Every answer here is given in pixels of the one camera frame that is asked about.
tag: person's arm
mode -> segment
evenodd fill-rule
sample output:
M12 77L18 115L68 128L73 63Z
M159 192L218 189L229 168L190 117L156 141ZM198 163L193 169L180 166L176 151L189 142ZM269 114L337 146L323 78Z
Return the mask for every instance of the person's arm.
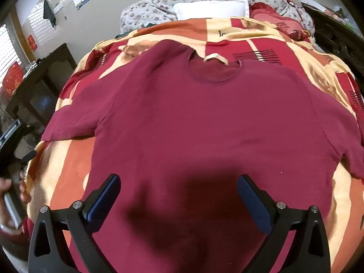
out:
M20 174L20 178L20 199L24 204L27 204L30 202L31 197L26 192L23 173ZM29 251L28 235L25 235L24 233L19 235L9 235L7 233L7 231L16 231L3 199L3 193L9 190L10 187L10 179L5 180L0 178L0 227L3 227L3 229L0 229L0 245L15 257L27 260Z

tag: person's hand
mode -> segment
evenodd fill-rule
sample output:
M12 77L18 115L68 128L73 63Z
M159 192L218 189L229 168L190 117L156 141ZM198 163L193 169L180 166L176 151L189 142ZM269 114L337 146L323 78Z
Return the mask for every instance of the person's hand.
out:
M0 224L6 225L9 228L14 227L13 222L10 218L8 210L5 206L3 199L3 193L9 190L11 187L11 179L0 178ZM24 183L24 173L20 173L20 199L24 204L27 204L31 200L31 196L27 193L27 188Z

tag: red decoration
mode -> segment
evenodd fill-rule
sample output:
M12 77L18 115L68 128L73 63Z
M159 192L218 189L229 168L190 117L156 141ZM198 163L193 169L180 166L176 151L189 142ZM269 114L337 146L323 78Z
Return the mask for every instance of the red decoration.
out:
M13 63L3 80L3 88L6 90L8 95L12 96L15 90L23 81L24 72L19 66L18 62Z
M37 50L38 46L34 41L33 35L29 35L28 44L30 46L30 49L32 49L33 51Z

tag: dark wooden furniture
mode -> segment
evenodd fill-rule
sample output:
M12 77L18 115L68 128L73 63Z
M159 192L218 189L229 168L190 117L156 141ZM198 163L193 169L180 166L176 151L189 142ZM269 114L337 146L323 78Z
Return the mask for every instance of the dark wooden furniture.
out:
M354 73L364 95L364 40L332 17L303 4L315 24L316 43L327 53L341 58Z
M43 81L45 85L49 88L51 93L56 98L58 98L60 91L56 88L48 75L48 69L56 61L68 61L73 70L77 67L77 64L73 59L66 43L63 43L47 57L41 59L38 65L34 68L34 70L32 70L30 74L19 85L13 96L10 98L9 103L7 104L6 111L12 118L19 118L19 106L22 105L44 126L48 124L48 120L44 119L44 117L32 106L30 101L34 96L34 87L39 81Z

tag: silver bolt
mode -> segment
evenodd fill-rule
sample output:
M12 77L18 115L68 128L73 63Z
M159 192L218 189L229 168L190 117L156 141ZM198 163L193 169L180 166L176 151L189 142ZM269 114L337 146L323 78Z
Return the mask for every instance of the silver bolt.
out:
M40 208L41 213L45 213L48 210L48 206L44 205Z
M72 204L72 207L77 209L77 208L80 208L82 206L82 202L81 201L75 201L73 204Z
M314 212L314 213L319 212L319 208L318 208L316 205L312 205L312 206L311 206L311 210L312 210L312 212Z
M286 208L286 204L284 202L282 202L282 201L278 201L277 202L277 207L279 209L285 209Z

